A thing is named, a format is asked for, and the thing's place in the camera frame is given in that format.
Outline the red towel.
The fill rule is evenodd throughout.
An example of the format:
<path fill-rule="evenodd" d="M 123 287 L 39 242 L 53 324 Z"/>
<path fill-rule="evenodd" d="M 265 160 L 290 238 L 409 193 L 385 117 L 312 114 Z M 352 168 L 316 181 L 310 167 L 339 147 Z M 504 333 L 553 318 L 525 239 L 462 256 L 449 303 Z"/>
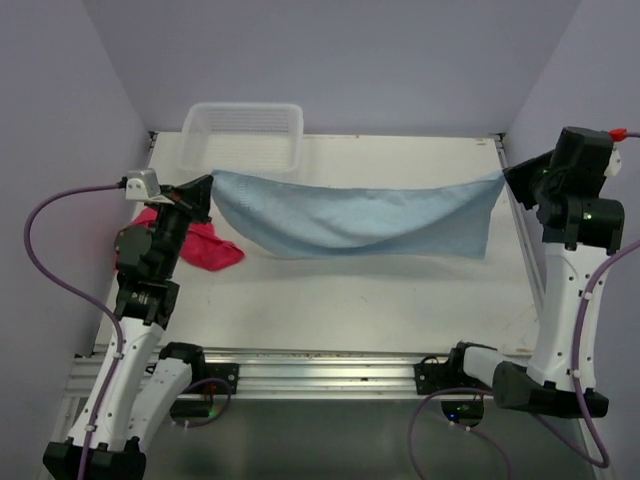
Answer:
<path fill-rule="evenodd" d="M 122 228 L 114 238 L 114 251 L 117 239 L 128 227 L 142 226 L 150 230 L 157 218 L 157 211 L 144 207 L 141 212 Z M 233 242 L 219 238 L 212 223 L 191 223 L 181 247 L 179 258 L 201 270 L 219 271 L 240 263 L 245 253 Z"/>

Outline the light blue towel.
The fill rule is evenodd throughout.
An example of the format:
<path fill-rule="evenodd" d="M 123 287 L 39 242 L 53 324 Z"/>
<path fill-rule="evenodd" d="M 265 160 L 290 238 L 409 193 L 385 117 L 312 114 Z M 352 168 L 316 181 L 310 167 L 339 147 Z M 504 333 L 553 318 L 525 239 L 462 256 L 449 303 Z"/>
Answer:
<path fill-rule="evenodd" d="M 395 190 L 306 186 L 217 171 L 212 199 L 240 235 L 282 258 L 481 259 L 503 188 L 499 173 L 434 189 Z"/>

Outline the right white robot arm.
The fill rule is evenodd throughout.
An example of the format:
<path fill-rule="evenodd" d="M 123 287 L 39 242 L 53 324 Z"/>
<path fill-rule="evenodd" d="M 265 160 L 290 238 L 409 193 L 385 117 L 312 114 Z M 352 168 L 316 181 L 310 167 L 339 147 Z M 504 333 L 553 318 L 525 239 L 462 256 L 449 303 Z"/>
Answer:
<path fill-rule="evenodd" d="M 606 266 L 619 252 L 625 210 L 600 193 L 620 167 L 619 134 L 566 127 L 555 147 L 505 169 L 512 195 L 543 228 L 546 283 L 534 351 L 524 365 L 496 349 L 460 342 L 450 352 L 451 389 L 490 387 L 503 408 L 558 418 L 602 418 L 596 390 L 595 335 Z"/>

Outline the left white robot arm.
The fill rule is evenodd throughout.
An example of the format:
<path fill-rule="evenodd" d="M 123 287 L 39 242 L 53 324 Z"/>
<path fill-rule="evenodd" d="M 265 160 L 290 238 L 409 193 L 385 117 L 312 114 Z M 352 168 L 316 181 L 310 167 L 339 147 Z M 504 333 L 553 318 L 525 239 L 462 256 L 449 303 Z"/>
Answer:
<path fill-rule="evenodd" d="M 179 286 L 172 279 L 187 233 L 210 220 L 214 178 L 162 185 L 154 170 L 124 177 L 129 201 L 155 210 L 151 227 L 128 226 L 114 241 L 118 291 L 107 309 L 113 333 L 84 410 L 62 442 L 51 442 L 43 464 L 55 479 L 140 479 L 145 451 L 170 407 L 183 392 L 208 379 L 201 348 L 181 345 L 161 358 L 149 381 L 143 376 L 174 311 Z"/>

